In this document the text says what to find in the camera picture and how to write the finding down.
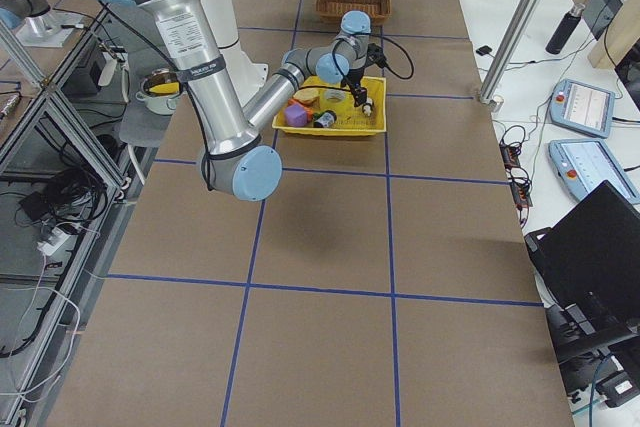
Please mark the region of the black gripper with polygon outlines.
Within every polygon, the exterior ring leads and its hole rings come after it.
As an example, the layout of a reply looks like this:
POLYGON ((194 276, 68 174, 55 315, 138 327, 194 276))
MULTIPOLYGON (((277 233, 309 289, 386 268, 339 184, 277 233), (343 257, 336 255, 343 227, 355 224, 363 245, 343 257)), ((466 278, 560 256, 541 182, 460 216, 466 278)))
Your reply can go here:
POLYGON ((361 85, 365 68, 352 68, 342 79, 342 86, 347 87, 354 99, 354 106, 359 107, 367 102, 367 89, 361 85))

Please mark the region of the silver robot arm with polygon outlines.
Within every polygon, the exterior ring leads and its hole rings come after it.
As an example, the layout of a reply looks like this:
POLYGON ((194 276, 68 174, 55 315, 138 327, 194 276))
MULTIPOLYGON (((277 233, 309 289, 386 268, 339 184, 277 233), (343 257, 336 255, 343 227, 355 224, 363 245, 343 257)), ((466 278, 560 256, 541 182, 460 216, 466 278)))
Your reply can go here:
POLYGON ((179 81, 193 97, 205 142, 200 171, 208 189, 245 201, 261 201, 277 188, 282 161, 262 144, 261 130, 302 84, 317 76, 340 83, 365 68, 369 16, 343 15, 339 34, 325 47, 294 49, 247 103, 241 103, 201 0, 100 0, 137 6, 149 13, 179 81))

